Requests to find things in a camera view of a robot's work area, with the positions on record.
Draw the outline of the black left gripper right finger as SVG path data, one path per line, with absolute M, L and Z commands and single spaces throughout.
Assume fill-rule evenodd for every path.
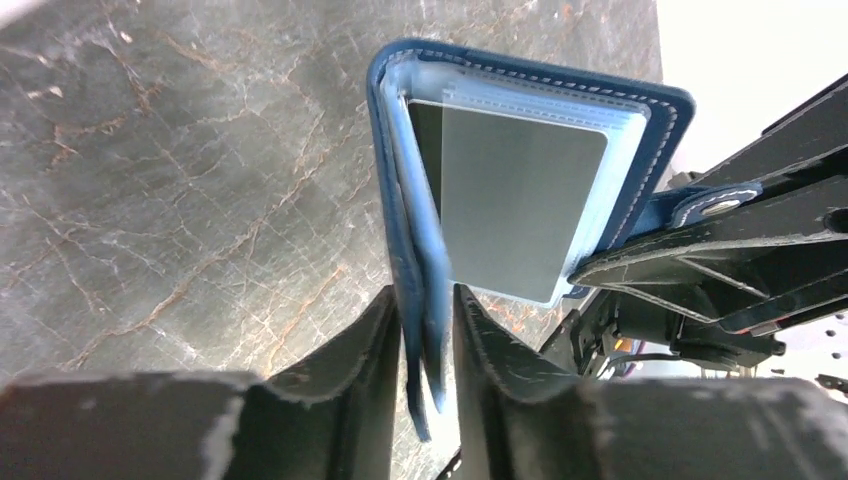
M 799 379 L 594 381 L 453 290 L 464 479 L 843 479 L 847 408 Z

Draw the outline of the blue card holder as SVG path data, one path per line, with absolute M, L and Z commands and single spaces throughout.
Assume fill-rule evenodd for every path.
M 452 287 L 550 308 L 590 256 L 706 219 L 757 182 L 658 190 L 695 113 L 682 89 L 434 40 L 384 46 L 366 98 L 407 362 L 407 408 L 446 399 Z

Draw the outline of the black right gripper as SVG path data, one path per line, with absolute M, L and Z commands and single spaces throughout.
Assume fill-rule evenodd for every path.
M 770 125 L 698 187 L 794 190 L 590 258 L 597 295 L 541 352 L 585 377 L 648 362 L 740 375 L 847 375 L 847 77 Z

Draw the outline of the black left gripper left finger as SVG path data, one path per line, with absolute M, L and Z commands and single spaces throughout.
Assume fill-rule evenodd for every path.
M 251 372 L 43 372 L 1 391 L 5 479 L 386 479 L 391 287 L 303 360 Z

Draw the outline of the grey VIP card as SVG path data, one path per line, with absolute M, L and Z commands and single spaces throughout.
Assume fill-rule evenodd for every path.
M 409 110 L 454 281 L 549 303 L 607 136 L 423 102 Z

